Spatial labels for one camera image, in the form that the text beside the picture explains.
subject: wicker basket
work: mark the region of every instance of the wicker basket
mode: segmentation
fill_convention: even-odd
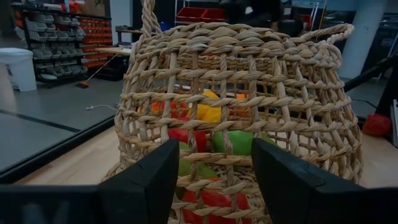
[[[218,215],[236,219],[251,218],[267,223],[249,156],[234,156],[227,131],[241,130],[260,136],[267,133],[292,154],[358,183],[362,173],[361,132],[344,83],[336,70],[341,52],[333,45],[347,38],[349,24],[316,30],[299,38],[244,24],[196,23],[160,31],[152,12],[153,1],[143,1],[144,34],[133,48],[131,66],[124,77],[121,103],[115,117],[121,151],[120,163],[109,171],[111,177],[122,171],[160,143],[168,140],[168,128],[189,130],[191,152],[181,151],[182,159],[192,161],[192,173],[178,177],[177,187],[197,192],[198,203],[181,202],[175,197],[169,223],[183,223],[182,209],[199,216]],[[319,35],[332,34],[314,43]],[[202,95],[211,89],[220,98]],[[247,98],[237,99],[242,93]],[[160,113],[151,111],[153,102],[165,101]],[[172,109],[170,102],[192,106],[189,121],[170,118],[183,108]],[[221,121],[197,120],[198,105],[221,108]],[[244,108],[247,116],[241,116]],[[226,154],[197,153],[193,130],[211,135],[222,131]],[[202,161],[217,171],[218,181],[196,175],[195,162]],[[231,208],[208,207],[201,203],[201,189],[231,196]],[[245,194],[249,210],[239,210],[235,194]]]

